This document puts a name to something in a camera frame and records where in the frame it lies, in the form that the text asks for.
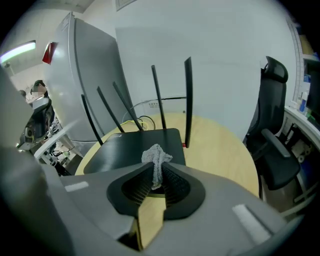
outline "wifi router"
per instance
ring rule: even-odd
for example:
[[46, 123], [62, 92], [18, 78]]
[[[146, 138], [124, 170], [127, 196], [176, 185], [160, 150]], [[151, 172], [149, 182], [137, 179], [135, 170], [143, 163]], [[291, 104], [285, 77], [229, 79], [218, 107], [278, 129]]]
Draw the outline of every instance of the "wifi router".
[[[192, 79], [192, 66], [191, 58], [189, 57], [184, 62], [185, 68], [185, 80], [186, 80], [186, 128], [185, 128], [185, 147], [189, 147], [190, 143], [190, 133], [192, 125], [192, 105], [193, 105], [193, 79]], [[186, 160], [183, 151], [183, 143], [181, 141], [180, 132], [176, 128], [167, 128], [166, 119], [163, 111], [158, 78], [156, 73], [156, 68], [154, 65], [151, 66], [152, 75], [155, 84], [156, 95], [158, 99], [158, 105], [160, 109], [162, 129], [158, 130], [143, 130], [140, 123], [137, 121], [136, 116], [131, 111], [130, 106], [127, 104], [123, 98], [117, 84], [113, 82], [114, 89], [119, 95], [121, 101], [126, 107], [131, 118], [135, 122], [139, 131], [125, 132], [115, 115], [113, 114], [110, 106], [108, 105], [103, 93], [100, 88], [97, 88], [98, 94], [101, 97], [106, 109], [110, 113], [111, 118], [121, 131], [121, 133], [112, 134], [105, 143], [102, 143], [101, 138], [92, 122], [90, 112], [87, 107], [85, 96], [82, 95], [82, 102], [87, 114], [88, 120], [92, 127], [92, 130], [100, 143], [101, 147], [93, 155], [90, 161], [87, 163], [83, 172], [85, 174], [106, 172], [109, 170], [119, 169], [135, 164], [141, 163], [142, 153], [154, 144], [159, 144], [163, 151], [173, 158], [171, 163], [186, 165]]]

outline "white refrigerator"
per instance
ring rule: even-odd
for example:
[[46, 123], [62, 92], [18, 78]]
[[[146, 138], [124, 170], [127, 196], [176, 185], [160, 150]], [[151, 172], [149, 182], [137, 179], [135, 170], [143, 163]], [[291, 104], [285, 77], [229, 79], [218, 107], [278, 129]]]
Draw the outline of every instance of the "white refrigerator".
[[82, 156], [97, 139], [90, 126], [81, 95], [85, 95], [91, 118], [100, 137], [116, 127], [97, 92], [97, 87], [121, 122], [126, 113], [113, 87], [118, 85], [127, 103], [132, 106], [121, 66], [115, 38], [75, 18], [70, 12], [55, 31], [55, 47], [51, 63], [44, 63], [44, 82], [52, 106], [62, 127], [75, 125], [67, 132]]

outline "black office chair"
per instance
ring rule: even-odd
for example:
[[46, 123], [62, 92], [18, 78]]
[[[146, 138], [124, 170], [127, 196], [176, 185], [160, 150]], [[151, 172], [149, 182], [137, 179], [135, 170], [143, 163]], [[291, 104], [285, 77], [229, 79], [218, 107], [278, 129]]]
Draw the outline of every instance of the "black office chair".
[[300, 164], [274, 135], [284, 120], [288, 72], [279, 61], [269, 56], [266, 58], [268, 64], [261, 70], [258, 104], [246, 146], [269, 190], [277, 190], [296, 177]]

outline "white rag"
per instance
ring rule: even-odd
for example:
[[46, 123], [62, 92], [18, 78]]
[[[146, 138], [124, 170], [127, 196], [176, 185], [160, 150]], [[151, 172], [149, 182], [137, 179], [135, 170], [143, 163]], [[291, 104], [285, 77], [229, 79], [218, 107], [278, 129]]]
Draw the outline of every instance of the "white rag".
[[161, 164], [163, 162], [170, 162], [173, 157], [164, 152], [159, 144], [154, 144], [148, 150], [143, 151], [141, 162], [142, 163], [154, 163], [153, 168], [153, 185], [152, 190], [156, 190], [161, 187], [163, 178], [162, 178], [162, 169]]

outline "light wood tabletop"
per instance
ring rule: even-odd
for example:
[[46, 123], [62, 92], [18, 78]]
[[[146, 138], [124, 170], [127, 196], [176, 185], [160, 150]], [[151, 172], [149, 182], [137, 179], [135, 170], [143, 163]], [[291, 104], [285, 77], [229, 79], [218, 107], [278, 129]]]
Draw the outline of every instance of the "light wood tabletop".
[[[154, 120], [156, 129], [161, 129], [160, 114], [151, 115], [150, 117]], [[149, 130], [154, 128], [149, 118], [142, 117], [142, 120], [147, 123]], [[179, 130], [181, 142], [184, 142], [186, 115], [183, 113], [166, 113], [165, 122], [167, 128]], [[129, 122], [123, 124], [122, 127], [125, 132], [138, 131], [134, 123]], [[102, 141], [105, 142], [114, 133], [120, 133], [119, 129], [115, 128], [110, 131], [101, 138]], [[100, 144], [98, 142], [92, 146], [82, 159], [75, 175], [84, 174], [84, 167], [99, 148]], [[189, 148], [183, 148], [183, 152], [188, 167], [228, 178], [259, 197], [257, 170], [250, 153], [236, 135], [217, 122], [193, 116]], [[163, 224], [164, 202], [164, 198], [152, 200], [150, 197], [147, 197], [140, 206], [138, 219], [140, 223], [141, 246], [143, 248], [150, 243]]]

